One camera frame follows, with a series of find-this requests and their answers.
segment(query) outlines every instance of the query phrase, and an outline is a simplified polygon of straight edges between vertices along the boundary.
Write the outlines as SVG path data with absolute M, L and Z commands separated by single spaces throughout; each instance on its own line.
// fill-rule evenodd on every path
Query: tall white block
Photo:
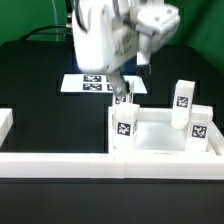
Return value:
M 179 80 L 176 84 L 171 126 L 186 129 L 194 95 L 195 82 Z
M 212 118 L 212 107 L 192 105 L 185 150 L 206 151 Z
M 138 132 L 138 104 L 120 103 L 114 111 L 113 146 L 115 148 L 133 148 Z

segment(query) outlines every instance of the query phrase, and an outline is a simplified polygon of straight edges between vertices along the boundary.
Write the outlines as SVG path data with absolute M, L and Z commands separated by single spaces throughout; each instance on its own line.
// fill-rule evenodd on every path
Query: white cube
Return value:
M 115 148 L 133 148 L 138 130 L 138 104 L 120 103 L 114 111 L 113 146 Z
M 206 152 L 212 118 L 212 107 L 192 105 L 185 150 Z
M 186 129 L 193 101 L 195 82 L 179 80 L 176 84 L 171 126 Z

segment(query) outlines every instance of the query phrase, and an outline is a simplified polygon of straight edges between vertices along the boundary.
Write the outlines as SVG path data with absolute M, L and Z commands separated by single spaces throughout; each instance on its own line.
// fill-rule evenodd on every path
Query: black table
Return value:
M 72 46 L 7 42 L 0 48 L 0 108 L 13 108 L 3 152 L 107 152 L 110 94 L 62 94 L 77 72 Z M 133 61 L 125 72 L 133 74 Z M 178 79 L 196 81 L 194 104 L 211 105 L 224 133 L 224 77 L 194 49 L 152 57 L 141 107 L 171 108 Z M 0 223 L 221 223 L 224 182 L 196 180 L 1 179 Z
M 5 152 L 107 151 L 107 108 L 112 94 L 62 94 L 64 73 L 78 72 L 72 46 L 65 43 L 8 42 L 0 48 L 0 107 L 11 107 L 14 126 Z M 134 73 L 134 60 L 125 73 Z M 195 50 L 169 46 L 152 58 L 141 107 L 171 108 L 178 79 L 196 81 L 194 104 L 211 105 L 224 131 L 224 76 Z

